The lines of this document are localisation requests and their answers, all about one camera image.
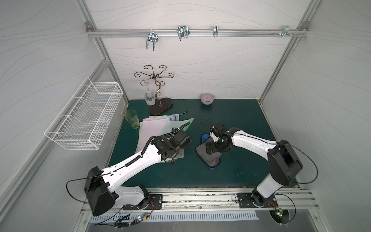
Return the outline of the grey blue microfibre cloth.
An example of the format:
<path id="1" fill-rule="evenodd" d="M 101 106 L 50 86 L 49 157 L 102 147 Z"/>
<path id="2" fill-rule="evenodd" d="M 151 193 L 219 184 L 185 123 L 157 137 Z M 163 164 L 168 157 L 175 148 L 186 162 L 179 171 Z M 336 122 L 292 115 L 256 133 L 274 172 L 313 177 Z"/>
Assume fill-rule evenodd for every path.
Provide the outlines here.
<path id="1" fill-rule="evenodd" d="M 211 169 L 215 169 L 220 164 L 221 152 L 213 152 L 214 140 L 209 134 L 201 136 L 201 144 L 195 150 L 196 154 L 202 159 L 206 165 Z"/>

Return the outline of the green mesh document bag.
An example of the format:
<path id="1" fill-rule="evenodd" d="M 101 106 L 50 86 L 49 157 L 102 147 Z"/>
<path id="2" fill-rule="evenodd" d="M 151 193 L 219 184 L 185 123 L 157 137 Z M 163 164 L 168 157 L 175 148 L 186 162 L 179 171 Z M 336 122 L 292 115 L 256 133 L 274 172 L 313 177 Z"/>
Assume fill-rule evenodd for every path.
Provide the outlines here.
<path id="1" fill-rule="evenodd" d="M 186 131 L 190 125 L 193 123 L 194 118 L 190 118 L 184 121 L 171 121 L 170 128 L 171 134 L 170 136 L 175 135 L 179 130 Z"/>

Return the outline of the blue zipper document bag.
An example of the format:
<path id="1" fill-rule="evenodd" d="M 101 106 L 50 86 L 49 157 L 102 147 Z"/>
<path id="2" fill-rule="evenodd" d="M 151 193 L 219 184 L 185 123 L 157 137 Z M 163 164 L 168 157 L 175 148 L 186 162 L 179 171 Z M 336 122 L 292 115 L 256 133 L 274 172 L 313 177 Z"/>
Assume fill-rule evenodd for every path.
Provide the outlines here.
<path id="1" fill-rule="evenodd" d="M 187 114 L 188 111 L 182 112 L 181 114 L 172 114 L 169 116 L 150 116 L 149 119 L 169 119 L 170 121 L 179 121 L 180 116 Z"/>

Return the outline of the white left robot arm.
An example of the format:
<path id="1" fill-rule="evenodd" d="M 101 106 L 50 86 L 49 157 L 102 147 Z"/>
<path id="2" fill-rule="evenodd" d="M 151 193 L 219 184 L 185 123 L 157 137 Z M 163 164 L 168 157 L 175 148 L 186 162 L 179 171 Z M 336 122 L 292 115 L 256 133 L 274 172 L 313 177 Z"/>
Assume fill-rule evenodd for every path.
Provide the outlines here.
<path id="1" fill-rule="evenodd" d="M 146 208 L 150 194 L 144 186 L 123 187 L 127 180 L 144 169 L 158 163 L 172 162 L 179 150 L 185 149 L 191 138 L 183 130 L 151 136 L 144 148 L 124 161 L 113 166 L 89 170 L 84 192 L 93 216 L 100 216 L 115 204 Z"/>

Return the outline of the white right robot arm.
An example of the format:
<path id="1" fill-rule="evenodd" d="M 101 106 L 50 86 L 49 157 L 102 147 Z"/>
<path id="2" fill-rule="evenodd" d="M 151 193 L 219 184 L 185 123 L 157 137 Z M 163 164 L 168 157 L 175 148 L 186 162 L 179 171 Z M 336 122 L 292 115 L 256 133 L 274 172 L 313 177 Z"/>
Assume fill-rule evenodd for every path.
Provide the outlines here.
<path id="1" fill-rule="evenodd" d="M 220 164 L 222 153 L 244 148 L 268 162 L 269 174 L 253 189 L 250 200 L 263 207 L 281 187 L 290 184 L 303 169 L 302 162 L 286 140 L 272 141 L 251 135 L 242 129 L 213 125 L 209 137 L 197 146 L 196 153 L 211 169 Z"/>

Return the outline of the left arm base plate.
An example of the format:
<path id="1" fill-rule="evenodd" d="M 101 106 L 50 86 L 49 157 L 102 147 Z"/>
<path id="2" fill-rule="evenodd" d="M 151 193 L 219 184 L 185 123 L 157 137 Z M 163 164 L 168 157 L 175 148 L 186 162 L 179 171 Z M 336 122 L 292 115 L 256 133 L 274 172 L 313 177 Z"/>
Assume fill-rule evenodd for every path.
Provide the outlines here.
<path id="1" fill-rule="evenodd" d="M 162 209 L 162 194 L 150 194 L 149 197 L 145 197 L 137 206 L 124 205 L 123 210 L 160 210 Z"/>

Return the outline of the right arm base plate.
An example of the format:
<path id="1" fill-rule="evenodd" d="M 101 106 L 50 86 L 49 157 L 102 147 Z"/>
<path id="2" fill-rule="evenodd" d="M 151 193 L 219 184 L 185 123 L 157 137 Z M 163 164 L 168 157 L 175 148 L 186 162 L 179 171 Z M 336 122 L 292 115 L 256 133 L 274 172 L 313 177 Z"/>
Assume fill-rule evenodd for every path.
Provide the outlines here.
<path id="1" fill-rule="evenodd" d="M 238 204 L 239 208 L 275 208 L 278 207 L 278 203 L 274 195 L 269 198 L 257 198 L 253 196 L 253 193 L 240 192 L 234 199 L 235 203 Z"/>

